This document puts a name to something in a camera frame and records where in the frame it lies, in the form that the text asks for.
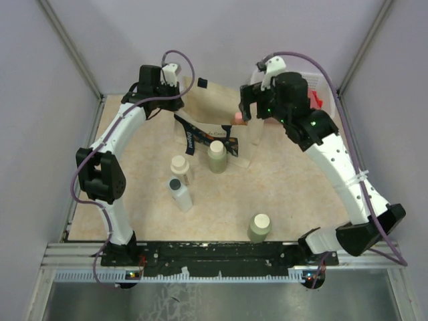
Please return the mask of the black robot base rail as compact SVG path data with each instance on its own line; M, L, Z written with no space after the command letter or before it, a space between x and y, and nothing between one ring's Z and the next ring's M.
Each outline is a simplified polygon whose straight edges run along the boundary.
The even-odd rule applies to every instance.
M147 241L106 246L101 266L135 266L146 277L176 276L186 268L191 277L240 278L287 276L292 268L317 267L321 260L338 265L332 255L310 254L297 242Z

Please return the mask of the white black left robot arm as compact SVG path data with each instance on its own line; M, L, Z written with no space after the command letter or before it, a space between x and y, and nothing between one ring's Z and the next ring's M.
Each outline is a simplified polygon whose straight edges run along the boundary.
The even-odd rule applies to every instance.
M104 133L88 148L76 152L78 182L87 204L98 208L107 232L100 256L106 266L135 265L140 257L136 235L124 208L126 177L120 158L130 139L156 110L176 112L180 97L177 63L143 65L139 79L122 97L121 105Z

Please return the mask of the beige canvas tote bag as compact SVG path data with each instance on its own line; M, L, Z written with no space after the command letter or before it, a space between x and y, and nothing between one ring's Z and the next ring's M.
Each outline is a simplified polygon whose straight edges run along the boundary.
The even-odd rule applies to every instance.
M263 133L264 121L256 118L256 105L250 106L247 124L233 124L239 112L239 92L203 78L195 81L182 100L184 107L174 113L174 131L175 140L187 146L185 153L207 152L214 140L220 140L228 162L247 168Z

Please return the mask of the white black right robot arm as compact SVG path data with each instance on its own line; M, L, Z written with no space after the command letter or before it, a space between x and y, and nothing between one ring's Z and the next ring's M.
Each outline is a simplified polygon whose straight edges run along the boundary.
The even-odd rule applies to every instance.
M239 109L244 120L251 120L252 104L256 105L258 118L277 120L287 137L322 169L349 217L343 225L313 229L300 238L298 254L304 263L315 264L322 253L339 249L358 257L403 220L404 207L389 203L354 166L328 113L311 108L308 83L301 74L280 73L269 88L260 82L243 85Z

